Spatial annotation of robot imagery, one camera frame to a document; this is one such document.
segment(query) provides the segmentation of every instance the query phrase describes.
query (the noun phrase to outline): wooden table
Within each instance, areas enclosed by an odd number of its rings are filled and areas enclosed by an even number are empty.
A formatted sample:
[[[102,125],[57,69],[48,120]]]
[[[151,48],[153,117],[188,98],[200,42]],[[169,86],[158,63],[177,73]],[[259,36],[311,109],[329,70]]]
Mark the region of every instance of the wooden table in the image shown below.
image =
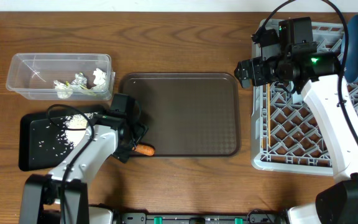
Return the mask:
[[[339,22],[335,14],[311,15]],[[130,72],[229,72],[250,58],[250,35],[268,13],[0,12],[0,223],[17,223],[24,182],[17,166],[19,121],[53,101],[31,101],[6,90],[19,52],[103,53],[119,81]],[[353,14],[346,14],[349,19]],[[63,103],[78,106],[99,102]],[[313,202],[332,177],[259,171],[250,164],[252,90],[239,85],[242,147],[222,159],[110,158],[89,188],[90,203],[149,213],[247,213]]]

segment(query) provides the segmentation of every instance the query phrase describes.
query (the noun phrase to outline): carrot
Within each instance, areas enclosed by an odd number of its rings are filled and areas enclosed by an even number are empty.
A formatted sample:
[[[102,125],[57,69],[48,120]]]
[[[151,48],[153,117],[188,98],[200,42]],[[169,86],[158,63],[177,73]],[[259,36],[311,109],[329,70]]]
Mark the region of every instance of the carrot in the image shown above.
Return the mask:
[[[146,155],[146,156],[152,156],[152,155],[154,155],[154,152],[155,152],[155,149],[153,149],[152,147],[145,146],[145,145],[142,145],[142,144],[138,144],[136,146],[136,149],[135,149],[135,147],[133,147],[132,150],[135,150],[135,152],[139,152],[139,153],[141,153],[143,155]]]

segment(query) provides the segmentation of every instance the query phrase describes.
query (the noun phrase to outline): green indicator light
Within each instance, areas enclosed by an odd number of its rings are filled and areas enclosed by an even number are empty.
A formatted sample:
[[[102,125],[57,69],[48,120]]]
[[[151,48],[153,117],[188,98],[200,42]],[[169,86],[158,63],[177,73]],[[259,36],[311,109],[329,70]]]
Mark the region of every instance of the green indicator light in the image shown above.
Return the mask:
[[[311,62],[316,63],[318,61],[318,58],[311,58]]]

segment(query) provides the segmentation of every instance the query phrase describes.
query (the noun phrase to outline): brown tray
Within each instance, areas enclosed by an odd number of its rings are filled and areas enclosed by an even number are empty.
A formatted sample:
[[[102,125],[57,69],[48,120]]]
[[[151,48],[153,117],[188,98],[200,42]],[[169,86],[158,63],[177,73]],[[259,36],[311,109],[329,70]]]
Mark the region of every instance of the brown tray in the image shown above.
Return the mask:
[[[236,79],[226,73],[132,73],[120,93],[142,105],[157,157],[224,157],[240,148]]]

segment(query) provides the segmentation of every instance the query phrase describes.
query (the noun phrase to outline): plastic tub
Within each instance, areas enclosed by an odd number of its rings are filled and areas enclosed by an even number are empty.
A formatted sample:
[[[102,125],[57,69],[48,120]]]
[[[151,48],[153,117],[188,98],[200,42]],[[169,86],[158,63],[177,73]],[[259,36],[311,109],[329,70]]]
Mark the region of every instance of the plastic tub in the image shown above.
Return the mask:
[[[88,88],[94,86],[96,69],[106,72],[106,85],[100,90],[59,90],[70,92],[62,99],[53,81],[71,83],[76,73],[87,78]],[[111,58],[106,54],[15,54],[6,80],[6,88],[29,100],[110,100],[114,85]]]

